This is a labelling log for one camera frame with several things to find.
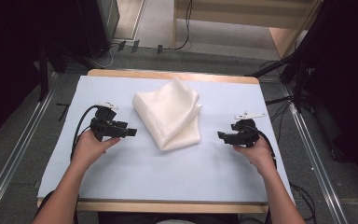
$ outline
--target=gray floor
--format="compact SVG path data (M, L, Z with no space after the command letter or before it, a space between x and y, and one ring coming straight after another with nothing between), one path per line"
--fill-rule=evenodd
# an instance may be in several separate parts
M164 51L157 55L153 49L138 49L131 53L126 47L121 52L113 52L114 60L110 69L146 69L162 71L187 71L217 73L225 75L252 74L260 69L264 60L228 57L211 54L198 54L185 51ZM49 156L58 140L63 121L58 121L63 107L57 103L70 104L80 76L87 70L77 63L70 63L66 74L60 75L56 91L41 119L32 140L27 147L21 163L15 172L0 202L0 223L29 223L36 211L37 181L40 181ZM101 58L98 63L110 62L109 55ZM277 80L276 71L261 78L261 87L266 100L283 96L282 84ZM0 171L11 150L20 137L27 119L31 117L37 103L36 88L0 130ZM272 116L282 104L270 105ZM323 159L327 173L331 177L338 197L342 200L344 211L349 223L358 223L358 166L352 163L339 163L331 159L328 146L324 140L315 117L307 110L302 115L307 122L318 152ZM278 135L281 133L280 150L289 180L306 189L316 204L316 217L319 223L334 223L328 209L321 187L312 171L312 165L294 123L293 116L287 111L273 122ZM296 204L304 217L310 212L305 203L294 192ZM264 218L264 215L241 215L242 217ZM80 213L80 223L96 221L93 212Z
M185 20L174 20L174 1L147 0L134 40L139 46L179 48L186 41ZM190 21L188 52L213 55L252 55L252 58L279 60L267 27L226 24L220 22Z

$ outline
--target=person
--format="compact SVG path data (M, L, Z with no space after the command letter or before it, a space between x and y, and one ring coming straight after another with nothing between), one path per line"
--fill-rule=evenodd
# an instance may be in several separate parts
M275 168L269 144L263 136L259 137L252 147L234 146L234 149L245 155L263 177L272 223L305 223Z
M82 133L79 136L74 157L61 182L51 194L46 204L37 213L33 223L73 223L77 195L84 174L108 148L118 142L119 138L111 138L99 142L91 130ZM282 183L266 140L260 136L259 140L252 147L234 146L233 148L246 156L250 163L257 168L257 172L262 175L268 196L272 223L305 223ZM139 218L142 218L145 223L158 223L164 219L176 217L191 223L239 223L238 217L230 214L99 214L100 223L131 223L128 221L130 219L133 220L132 223L142 223Z

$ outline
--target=black cable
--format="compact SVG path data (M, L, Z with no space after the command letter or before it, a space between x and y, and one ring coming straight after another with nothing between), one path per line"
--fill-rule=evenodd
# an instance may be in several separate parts
M179 48L176 48L174 50L178 50L178 49L182 49L188 42L188 39L190 38L190 18L191 18L191 11L193 9L193 0L190 0L188 2L188 6L187 6L187 11L186 11L186 29L187 29L187 38L186 38L186 41L185 43L179 47Z
M316 210L315 210L315 203L314 201L312 200L312 198L310 197L310 195L307 193L306 190L304 190L303 188L297 186L297 185L294 185L292 184L291 182L289 182L289 185L290 187L292 187L294 190L296 190L299 195L300 195L300 198L302 200L304 200L304 202L307 204L307 207L310 209L310 213L311 213L311 216L310 217L307 217L307 218L304 218L304 220L313 220L313 223L316 224ZM308 198L310 199L311 203L307 200L306 197L303 197L303 194L306 194L308 196Z
M271 157L272 159L274 160L274 165L275 165L275 169L278 169L277 168L277 160L275 158L275 153L274 153L274 149L272 148L272 145L271 143L269 142L269 139L266 137L266 135L264 133L262 133L261 131L257 130L258 134L260 134L261 136L263 136L263 138L266 140L268 146L269 146L269 149L271 151ZM268 207L268 211L267 211L267 216L266 216L266 221L265 221L265 224L269 224L269 223L272 223L272 220L271 220L271 211L269 210L269 207Z
M272 148L272 145L271 145L269 139L267 138L267 136L266 136L263 132L261 132L260 130L258 130L258 129L256 129L256 128L253 128L253 127L251 127L251 126L246 126L246 128L248 128L248 129L250 129L250 130L252 130L252 131L257 132L258 134L260 134L260 135L266 140L266 142L267 142L267 144L268 144L268 146L269 146L270 152L271 152L271 156L272 156L272 158L273 158L273 160L274 160L275 168L277 168L277 162L276 162L276 159L275 159L274 149Z
M75 152L75 147L77 145L77 138L78 138L78 133L79 133L79 129L80 129L80 126L83 122L83 119L87 116L87 114L91 111L91 109L93 108L99 108L98 105L93 105L91 106L89 109L86 110L86 112L84 112L83 116L81 117L79 123L77 124L77 128L76 128L76 131L75 131L75 136L74 136L74 141L72 143L72 152L71 152L71 160L72 160L72 157L74 156L74 152Z
M287 108L289 108L290 104L292 104L293 102L290 102L289 104L286 104L286 107L284 108L283 112L281 112L281 120L279 123L279 128L278 128L278 139L277 139L277 143L279 144L279 141L281 140L281 130L282 130L282 121L283 121L283 115L284 112L286 112Z
M292 66L292 64L289 64L289 63L282 63L281 61L278 61L278 60L271 60L271 61L266 61L266 62L262 63L262 64L260 65L260 67L259 67L259 71L261 71L262 67L263 67L265 64L267 64L267 63L280 63L281 66L282 66L282 65ZM275 69L275 70L277 70L277 72L278 72L279 75L282 74L282 72L279 70L280 67L278 67L278 68Z
M279 103L279 102L281 102L281 101L293 100L293 99L295 99L295 96L285 96L285 97L283 97L283 98L266 101L266 105L272 105L272 104L275 104L275 103ZM309 99L308 99L308 95L306 95L306 94L301 94L301 101L302 101L302 102L307 102L308 100L309 100Z
M284 105L281 105L277 111L275 112L274 115L271 116L270 120L271 122L273 122L278 116L280 116L280 114L282 113L282 108L286 108L288 104L291 104L291 101L287 101Z

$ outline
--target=aluminum rail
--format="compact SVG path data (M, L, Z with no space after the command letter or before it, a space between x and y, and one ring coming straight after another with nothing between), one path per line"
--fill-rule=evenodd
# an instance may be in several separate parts
M286 96L293 95L288 85L283 85L283 92ZM319 157L318 151L313 144L305 121L293 104L290 104L290 110L292 112L293 118L295 119L296 126L310 158L310 163L312 164L316 178L319 181L319 185L321 186L324 198L330 209L334 222L337 224L349 223L342 209L341 202L339 201L336 191L334 190L334 186L331 183L330 178L324 169L321 158Z
M33 115L31 116L30 120L22 131L19 141L17 142L16 146L14 146L13 151L11 152L4 168L0 173L0 201L3 198L5 191L10 183L10 180L15 174L17 167L21 162L22 156L24 155L32 139L32 136L34 135L34 131L36 130L40 120L42 119L48 107L51 97L55 92L58 80L59 75L54 72L49 81L50 90L48 94L42 102L39 102L37 104Z

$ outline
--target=crumpled cloth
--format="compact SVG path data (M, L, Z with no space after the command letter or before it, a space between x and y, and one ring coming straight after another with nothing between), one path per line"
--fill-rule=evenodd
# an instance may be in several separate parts
M137 92L132 105L159 149L186 147L200 141L199 94L179 78L151 92Z

